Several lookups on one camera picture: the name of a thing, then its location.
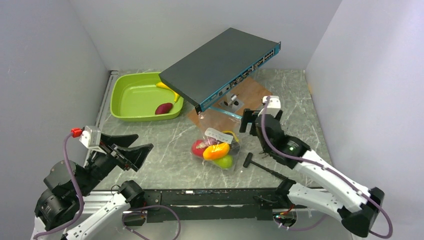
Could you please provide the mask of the orange toy mango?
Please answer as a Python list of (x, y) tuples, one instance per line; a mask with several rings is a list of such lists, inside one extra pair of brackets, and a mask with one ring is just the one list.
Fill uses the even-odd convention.
[(202, 157), (206, 161), (213, 161), (226, 156), (230, 151), (228, 143), (219, 143), (208, 146), (202, 153)]

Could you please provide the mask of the clear zip top bag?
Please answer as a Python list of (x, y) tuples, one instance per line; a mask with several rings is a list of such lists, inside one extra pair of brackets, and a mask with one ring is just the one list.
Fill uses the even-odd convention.
[[(206, 111), (201, 112), (201, 113), (197, 113), (198, 117), (202, 119), (203, 118), (202, 117), (202, 114), (205, 113), (205, 112)], [(223, 130), (218, 130), (218, 129), (212, 127), (210, 124), (208, 124), (207, 128), (200, 129), (199, 127), (197, 127), (194, 124), (197, 127), (197, 129), (198, 129), (198, 134), (196, 136), (196, 139), (193, 141), (193, 143), (196, 140), (204, 140), (204, 143), (207, 144), (208, 146), (216, 145), (216, 144), (221, 144), (221, 143), (228, 143), (230, 145), (230, 150), (229, 150), (229, 152), (228, 152), (227, 155), (231, 155), (233, 157), (233, 165), (232, 165), (232, 167), (229, 168), (229, 169), (222, 169), (219, 166), (217, 166), (216, 164), (214, 164), (213, 163), (213, 160), (204, 160), (203, 158), (200, 158), (200, 157), (195, 156), (194, 154), (192, 154), (192, 151), (191, 151), (191, 147), (193, 145), (193, 143), (192, 143), (191, 144), (191, 147), (190, 147), (190, 153), (193, 156), (193, 158), (202, 161), (203, 164), (204, 163), (208, 163), (208, 164), (214, 165), (214, 166), (216, 166), (216, 167), (218, 167), (218, 168), (220, 168), (220, 169), (222, 169), (224, 171), (232, 171), (232, 170), (234, 170), (235, 165), (236, 165), (236, 163), (238, 161), (239, 153), (241, 151), (241, 137), (239, 136), (238, 130), (239, 130), (239, 127), (241, 125), (241, 119), (242, 119), (242, 117), (241, 116), (237, 116), (237, 115), (231, 113), (230, 114), (230, 118), (231, 118), (232, 121), (234, 121), (234, 120), (236, 121), (235, 127), (233, 129), (230, 129), (229, 126), (225, 126)], [(223, 131), (232, 131), (232, 132), (234, 132), (236, 134), (236, 136), (238, 137), (239, 142), (234, 141), (232, 135), (225, 134), (225, 133), (223, 133)]]

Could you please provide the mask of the green toy pear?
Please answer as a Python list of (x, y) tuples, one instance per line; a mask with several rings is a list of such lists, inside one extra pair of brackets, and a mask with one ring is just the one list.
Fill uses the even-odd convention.
[(213, 163), (221, 169), (230, 169), (233, 166), (233, 157), (231, 155), (225, 155), (213, 160)]

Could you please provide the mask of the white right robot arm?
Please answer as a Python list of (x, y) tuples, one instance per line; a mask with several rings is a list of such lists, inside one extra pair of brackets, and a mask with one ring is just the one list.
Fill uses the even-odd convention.
[(312, 189), (285, 178), (276, 188), (276, 203), (282, 208), (298, 205), (320, 211), (362, 238), (372, 233), (375, 220), (383, 214), (388, 223), (388, 234), (379, 237), (390, 238), (393, 223), (382, 208), (385, 193), (378, 187), (368, 188), (351, 180), (324, 161), (305, 142), (285, 134), (279, 122), (281, 115), (281, 110), (272, 115), (246, 108), (239, 131), (246, 132), (247, 125), (251, 124), (249, 133), (258, 137), (264, 153), (277, 163), (311, 178), (325, 190)]

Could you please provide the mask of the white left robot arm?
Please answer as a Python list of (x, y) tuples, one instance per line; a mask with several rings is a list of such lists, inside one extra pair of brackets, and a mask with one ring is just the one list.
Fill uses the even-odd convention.
[[(132, 147), (138, 134), (88, 135), (86, 130), (73, 128), (62, 142), (63, 160), (57, 162), (43, 180), (47, 189), (37, 200), (34, 213), (33, 240), (52, 240), (59, 235), (66, 239), (65, 229), (81, 217), (88, 196), (115, 168), (137, 172), (144, 164), (154, 145), (147, 143)], [(87, 164), (71, 161), (67, 143), (71, 138), (92, 151)]]

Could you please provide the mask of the red toy apple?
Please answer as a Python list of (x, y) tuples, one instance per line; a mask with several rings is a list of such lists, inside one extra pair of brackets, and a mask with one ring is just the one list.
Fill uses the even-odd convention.
[(203, 158), (203, 153), (208, 147), (203, 139), (198, 139), (192, 144), (191, 152), (196, 157)]

